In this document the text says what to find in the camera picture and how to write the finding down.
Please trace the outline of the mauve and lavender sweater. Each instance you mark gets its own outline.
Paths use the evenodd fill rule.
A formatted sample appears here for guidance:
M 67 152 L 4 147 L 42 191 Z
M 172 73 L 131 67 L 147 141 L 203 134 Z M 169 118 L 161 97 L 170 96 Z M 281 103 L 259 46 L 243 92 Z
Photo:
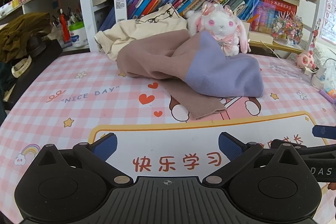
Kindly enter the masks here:
M 209 32 L 166 32 L 124 46 L 117 66 L 129 77 L 156 80 L 194 119 L 225 111 L 221 98 L 264 94 L 258 61 L 249 54 L 226 57 Z

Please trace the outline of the pink checkered desk mat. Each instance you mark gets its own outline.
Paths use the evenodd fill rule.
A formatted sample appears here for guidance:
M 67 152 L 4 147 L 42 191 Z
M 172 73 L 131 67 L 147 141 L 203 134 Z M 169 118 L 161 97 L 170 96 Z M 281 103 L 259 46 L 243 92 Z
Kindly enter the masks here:
M 226 111 L 195 121 L 152 79 L 126 77 L 99 53 L 56 59 L 27 89 L 1 125 L 1 212 L 21 214 L 17 183 L 46 144 L 72 148 L 110 132 L 117 136 L 110 163 L 132 177 L 204 177 L 229 160 L 218 146 L 226 131 L 269 147 L 274 139 L 324 145 L 314 125 L 335 125 L 335 108 L 293 65 L 258 56 L 264 95 L 222 100 Z

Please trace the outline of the small pink pig toy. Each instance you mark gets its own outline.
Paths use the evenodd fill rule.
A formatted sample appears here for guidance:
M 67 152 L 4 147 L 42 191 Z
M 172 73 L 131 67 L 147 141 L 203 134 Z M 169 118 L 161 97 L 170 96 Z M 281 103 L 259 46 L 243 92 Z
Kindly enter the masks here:
M 297 55 L 296 63 L 300 68 L 315 69 L 316 65 L 314 63 L 313 51 L 305 51 Z

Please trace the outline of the colourful bead ornament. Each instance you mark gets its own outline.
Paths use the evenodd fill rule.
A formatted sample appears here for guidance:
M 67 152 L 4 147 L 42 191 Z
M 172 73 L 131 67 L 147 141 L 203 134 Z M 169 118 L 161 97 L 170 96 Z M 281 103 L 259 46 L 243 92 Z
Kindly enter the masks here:
M 303 35 L 303 21 L 297 15 L 278 15 L 273 20 L 271 35 L 274 39 L 286 39 L 289 44 L 298 44 Z

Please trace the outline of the cream garment pile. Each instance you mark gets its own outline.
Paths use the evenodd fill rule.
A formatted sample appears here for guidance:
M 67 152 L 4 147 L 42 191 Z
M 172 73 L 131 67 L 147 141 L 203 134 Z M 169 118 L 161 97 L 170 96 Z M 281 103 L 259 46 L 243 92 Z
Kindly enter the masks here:
M 99 31 L 94 39 L 99 51 L 116 61 L 119 51 L 133 41 L 186 28 L 187 20 L 167 4 L 141 18 L 123 20 L 110 29 Z

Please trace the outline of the cream wrist watch band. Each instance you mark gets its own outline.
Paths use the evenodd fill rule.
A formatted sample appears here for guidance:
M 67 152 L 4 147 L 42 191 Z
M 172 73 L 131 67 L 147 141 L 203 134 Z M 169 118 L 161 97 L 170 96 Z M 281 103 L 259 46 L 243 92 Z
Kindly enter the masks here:
M 27 58 L 22 59 L 21 61 L 19 61 L 16 65 L 14 65 L 11 68 L 11 73 L 15 78 L 19 78 L 21 77 L 21 75 L 23 73 L 25 73 L 25 71 L 27 69 L 29 69 L 30 65 L 32 63 L 32 58 L 31 56 L 28 56 Z

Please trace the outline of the white green pen cup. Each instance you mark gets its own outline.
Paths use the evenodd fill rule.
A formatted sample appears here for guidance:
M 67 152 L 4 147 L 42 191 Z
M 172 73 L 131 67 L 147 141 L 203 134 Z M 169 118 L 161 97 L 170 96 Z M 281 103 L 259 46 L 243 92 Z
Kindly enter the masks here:
M 83 21 L 71 24 L 68 29 L 73 47 L 81 48 L 88 45 L 87 34 Z

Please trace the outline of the white pink plush bunny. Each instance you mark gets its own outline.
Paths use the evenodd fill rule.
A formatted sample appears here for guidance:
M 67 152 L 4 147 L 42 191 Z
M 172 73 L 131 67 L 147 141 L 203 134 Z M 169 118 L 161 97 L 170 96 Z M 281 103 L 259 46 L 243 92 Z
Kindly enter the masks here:
M 226 56 L 251 51 L 246 28 L 228 5 L 205 1 L 200 10 L 188 11 L 186 19 L 191 36 L 202 31 L 209 32 Z

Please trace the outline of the red tassel ornament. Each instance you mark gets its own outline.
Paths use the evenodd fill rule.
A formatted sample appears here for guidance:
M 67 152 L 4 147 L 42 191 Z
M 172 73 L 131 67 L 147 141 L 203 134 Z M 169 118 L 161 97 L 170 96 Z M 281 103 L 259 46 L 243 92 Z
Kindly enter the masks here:
M 66 17 L 63 13 L 63 9 L 60 9 L 60 24 L 62 26 L 62 35 L 63 35 L 63 41 L 65 43 L 69 43 L 70 42 L 70 33 L 68 30 L 68 24 L 67 24 L 67 20 Z

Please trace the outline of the row of colourful books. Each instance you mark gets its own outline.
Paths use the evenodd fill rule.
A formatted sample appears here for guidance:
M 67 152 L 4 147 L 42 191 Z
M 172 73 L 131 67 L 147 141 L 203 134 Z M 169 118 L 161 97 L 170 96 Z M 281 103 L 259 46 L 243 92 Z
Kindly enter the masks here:
M 253 22 L 263 12 L 266 18 L 263 25 L 272 27 L 273 19 L 278 15 L 285 18 L 293 18 L 299 7 L 298 0 L 115 0 L 106 19 L 99 28 L 105 31 L 112 28 L 118 22 L 116 9 L 126 9 L 126 19 L 138 19 L 157 11 L 166 4 L 171 4 L 177 13 L 185 17 L 190 11 L 199 11 L 204 2 L 212 2 L 214 5 L 229 6 L 234 15 L 240 20 Z

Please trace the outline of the olive brown cloth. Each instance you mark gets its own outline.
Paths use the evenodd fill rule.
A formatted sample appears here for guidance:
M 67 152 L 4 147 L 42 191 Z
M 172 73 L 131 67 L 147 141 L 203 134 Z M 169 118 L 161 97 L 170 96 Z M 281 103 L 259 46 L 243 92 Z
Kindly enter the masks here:
M 13 19 L 0 32 L 1 63 L 8 63 L 27 54 L 27 42 L 30 37 L 50 25 L 50 14 L 31 12 Z

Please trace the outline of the small white barcode box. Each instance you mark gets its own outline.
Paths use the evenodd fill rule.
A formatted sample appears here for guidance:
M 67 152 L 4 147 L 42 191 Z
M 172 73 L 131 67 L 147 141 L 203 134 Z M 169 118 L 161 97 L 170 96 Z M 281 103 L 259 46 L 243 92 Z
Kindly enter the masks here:
M 114 15 L 116 23 L 127 20 L 126 0 L 114 0 Z

